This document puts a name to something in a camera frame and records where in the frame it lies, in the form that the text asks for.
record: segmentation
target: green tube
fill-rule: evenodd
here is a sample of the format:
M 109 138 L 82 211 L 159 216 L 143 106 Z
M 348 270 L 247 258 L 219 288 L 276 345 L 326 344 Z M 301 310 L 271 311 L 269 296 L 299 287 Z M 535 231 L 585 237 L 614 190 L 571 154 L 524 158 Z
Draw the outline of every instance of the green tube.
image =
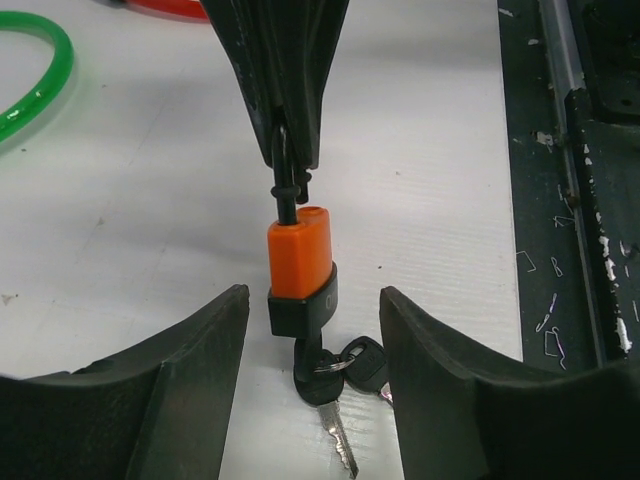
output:
M 58 96 L 73 68 L 73 45 L 65 31 L 39 15 L 0 12 L 0 30 L 35 35 L 53 44 L 51 65 L 35 87 L 0 114 L 0 142 L 6 140 L 37 117 Z

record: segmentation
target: white surface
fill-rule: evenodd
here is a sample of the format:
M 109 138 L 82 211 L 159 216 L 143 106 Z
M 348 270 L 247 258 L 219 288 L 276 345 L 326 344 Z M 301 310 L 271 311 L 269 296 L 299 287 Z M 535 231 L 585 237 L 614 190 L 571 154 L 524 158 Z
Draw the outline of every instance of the white surface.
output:
M 77 369 L 246 283 L 252 311 L 220 478 L 347 478 L 293 389 L 292 341 L 269 333 L 271 171 L 212 29 L 94 0 L 0 7 L 57 21 L 77 50 L 64 106 L 0 146 L 0 293 L 19 295 L 0 302 L 0 371 Z M 333 215 L 334 351 L 380 338 L 379 290 L 392 284 L 521 356 L 497 22 L 495 0 L 350 6 L 311 183 Z M 1 106 L 50 55 L 0 33 Z M 348 388 L 341 405 L 359 478 L 401 478 L 391 410 Z

